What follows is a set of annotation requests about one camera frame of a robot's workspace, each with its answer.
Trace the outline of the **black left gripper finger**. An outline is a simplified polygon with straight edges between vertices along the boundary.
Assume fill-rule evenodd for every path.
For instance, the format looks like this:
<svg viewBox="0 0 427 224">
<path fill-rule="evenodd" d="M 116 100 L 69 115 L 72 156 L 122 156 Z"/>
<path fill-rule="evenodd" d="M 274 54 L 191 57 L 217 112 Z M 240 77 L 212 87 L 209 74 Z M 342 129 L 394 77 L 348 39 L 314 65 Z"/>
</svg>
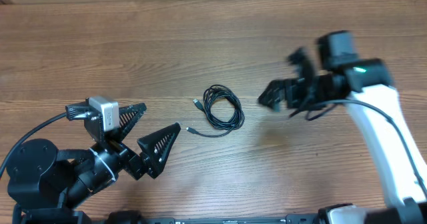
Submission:
<svg viewBox="0 0 427 224">
<path fill-rule="evenodd" d="M 140 157 L 146 166 L 146 173 L 151 178 L 155 179 L 163 172 L 180 131 L 179 123 L 174 123 L 137 140 L 141 149 Z"/>
<path fill-rule="evenodd" d="M 147 110 L 145 103 L 119 108 L 119 128 L 115 131 L 115 140 L 123 141 Z"/>
</svg>

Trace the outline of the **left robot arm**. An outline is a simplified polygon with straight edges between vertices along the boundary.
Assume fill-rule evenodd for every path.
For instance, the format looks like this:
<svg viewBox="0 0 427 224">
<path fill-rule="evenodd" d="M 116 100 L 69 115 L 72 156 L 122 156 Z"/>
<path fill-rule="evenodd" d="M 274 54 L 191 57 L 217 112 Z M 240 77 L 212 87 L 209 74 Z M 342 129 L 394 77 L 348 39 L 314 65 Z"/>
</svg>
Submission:
<svg viewBox="0 0 427 224">
<path fill-rule="evenodd" d="M 92 195 L 113 185 L 121 171 L 138 180 L 155 179 L 164 170 L 171 148 L 181 131 L 179 123 L 138 139 L 141 153 L 123 140 L 142 118 L 144 103 L 120 107 L 102 96 L 66 106 L 24 135 L 1 165 L 9 175 L 7 192 L 15 200 L 14 223 L 91 223 L 77 207 Z M 82 120 L 94 140 L 88 149 L 60 150 L 48 139 L 32 134 L 61 119 Z"/>
</svg>

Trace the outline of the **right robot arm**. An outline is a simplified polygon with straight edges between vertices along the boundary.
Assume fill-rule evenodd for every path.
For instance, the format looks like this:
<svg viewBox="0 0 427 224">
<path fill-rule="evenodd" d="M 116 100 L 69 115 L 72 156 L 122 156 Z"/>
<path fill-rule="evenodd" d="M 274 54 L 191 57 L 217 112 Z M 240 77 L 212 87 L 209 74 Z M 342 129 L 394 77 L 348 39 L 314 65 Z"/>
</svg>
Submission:
<svg viewBox="0 0 427 224">
<path fill-rule="evenodd" d="M 287 223 L 425 223 L 426 162 L 402 114 L 394 80 L 378 58 L 363 59 L 349 31 L 317 40 L 323 74 L 303 48 L 288 57 L 298 76 L 271 81 L 258 97 L 260 105 L 278 111 L 285 102 L 292 115 L 308 121 L 343 106 L 360 130 L 376 166 L 385 208 L 343 203 L 315 214 L 286 217 Z"/>
</svg>

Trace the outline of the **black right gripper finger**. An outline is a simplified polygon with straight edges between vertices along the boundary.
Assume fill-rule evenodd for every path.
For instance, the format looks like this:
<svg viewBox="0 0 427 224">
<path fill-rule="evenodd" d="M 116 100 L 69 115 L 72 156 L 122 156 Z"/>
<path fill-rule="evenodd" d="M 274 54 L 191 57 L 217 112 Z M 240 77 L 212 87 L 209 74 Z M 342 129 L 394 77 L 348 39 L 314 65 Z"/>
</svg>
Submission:
<svg viewBox="0 0 427 224">
<path fill-rule="evenodd" d="M 316 76 L 314 64 L 304 47 L 300 47 L 296 49 L 292 54 L 288 55 L 287 61 L 290 65 L 294 65 L 296 67 L 298 79 L 303 79 L 304 81 L 312 81 L 313 78 Z"/>
<path fill-rule="evenodd" d="M 270 81 L 266 89 L 258 97 L 258 103 L 270 108 L 272 111 L 280 111 L 280 102 L 284 100 L 285 86 L 284 79 Z"/>
</svg>

